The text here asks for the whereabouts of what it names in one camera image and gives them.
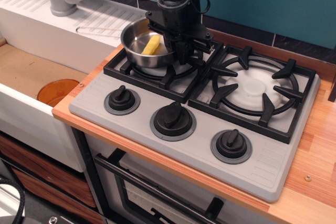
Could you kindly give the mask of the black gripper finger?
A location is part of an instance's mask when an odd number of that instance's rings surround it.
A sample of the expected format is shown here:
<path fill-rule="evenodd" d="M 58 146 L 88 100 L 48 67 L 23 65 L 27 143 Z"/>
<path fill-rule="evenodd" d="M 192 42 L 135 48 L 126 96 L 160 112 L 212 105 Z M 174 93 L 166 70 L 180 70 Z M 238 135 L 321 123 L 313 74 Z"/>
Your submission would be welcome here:
<path fill-rule="evenodd" d="M 189 42 L 178 41 L 175 43 L 175 51 L 180 65 L 185 65 L 194 53 L 193 45 Z"/>
<path fill-rule="evenodd" d="M 163 38 L 164 38 L 164 44 L 167 50 L 175 50 L 176 46 L 175 46 L 175 37 L 168 33 L 165 32 L 163 34 Z"/>

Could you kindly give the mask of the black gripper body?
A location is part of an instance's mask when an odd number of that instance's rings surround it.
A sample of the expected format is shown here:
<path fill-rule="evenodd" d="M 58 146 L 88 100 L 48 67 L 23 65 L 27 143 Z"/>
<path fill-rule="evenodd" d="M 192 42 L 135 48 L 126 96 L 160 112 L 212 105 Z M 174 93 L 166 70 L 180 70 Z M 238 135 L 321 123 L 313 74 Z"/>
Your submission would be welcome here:
<path fill-rule="evenodd" d="M 200 0 L 188 0 L 179 6 L 159 6 L 159 10 L 146 12 L 149 28 L 161 35 L 165 32 L 178 41 L 189 42 L 194 49 L 210 52 L 213 34 L 201 23 Z"/>

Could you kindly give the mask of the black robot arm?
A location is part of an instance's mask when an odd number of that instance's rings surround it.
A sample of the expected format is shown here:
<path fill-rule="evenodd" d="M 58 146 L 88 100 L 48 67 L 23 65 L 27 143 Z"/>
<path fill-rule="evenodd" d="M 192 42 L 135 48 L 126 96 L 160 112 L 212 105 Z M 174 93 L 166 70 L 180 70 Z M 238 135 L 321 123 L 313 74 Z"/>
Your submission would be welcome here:
<path fill-rule="evenodd" d="M 164 37 L 169 51 L 176 53 L 180 64 L 187 63 L 194 50 L 209 53 L 213 34 L 201 18 L 209 8 L 201 10 L 200 0 L 156 0 L 159 10 L 148 11 L 148 27 Z"/>

